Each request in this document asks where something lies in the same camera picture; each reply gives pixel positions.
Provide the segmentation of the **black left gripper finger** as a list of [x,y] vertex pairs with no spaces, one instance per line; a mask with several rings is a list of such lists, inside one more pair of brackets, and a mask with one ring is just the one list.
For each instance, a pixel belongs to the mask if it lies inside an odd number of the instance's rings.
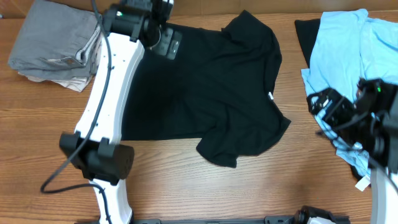
[[177,52],[178,52],[178,48],[180,47],[182,41],[182,34],[178,31],[174,31],[172,36],[171,36],[171,40],[169,43],[169,48],[167,51],[167,55],[166,58],[169,60],[174,60]]
[[159,43],[154,47],[154,52],[158,55],[166,56],[170,43],[172,41],[174,30],[171,28],[166,28],[165,30],[161,30],[160,32],[160,40]]

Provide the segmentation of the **black t-shirt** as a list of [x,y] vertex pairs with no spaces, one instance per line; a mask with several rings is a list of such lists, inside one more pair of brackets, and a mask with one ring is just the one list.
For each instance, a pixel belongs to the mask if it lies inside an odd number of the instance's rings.
[[272,98],[282,63],[272,29],[247,11],[220,31],[174,29],[175,58],[146,51],[134,74],[122,139],[197,138],[201,156],[232,168],[276,144],[290,121]]

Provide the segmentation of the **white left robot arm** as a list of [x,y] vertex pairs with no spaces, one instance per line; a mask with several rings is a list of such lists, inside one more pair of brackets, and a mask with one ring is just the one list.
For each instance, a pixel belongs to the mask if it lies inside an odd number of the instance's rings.
[[99,19],[101,50],[86,108],[72,134],[60,137],[68,162],[95,191],[98,223],[133,223],[126,178],[134,149],[120,143],[125,105],[144,52],[174,59],[181,35],[166,25],[173,1],[122,1]]

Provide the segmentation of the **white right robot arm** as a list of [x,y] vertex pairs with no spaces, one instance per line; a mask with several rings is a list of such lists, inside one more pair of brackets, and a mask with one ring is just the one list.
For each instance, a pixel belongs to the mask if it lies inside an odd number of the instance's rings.
[[361,79],[354,101],[326,88],[308,95],[307,103],[326,123],[319,135],[344,152],[367,152],[371,223],[397,223],[397,85]]

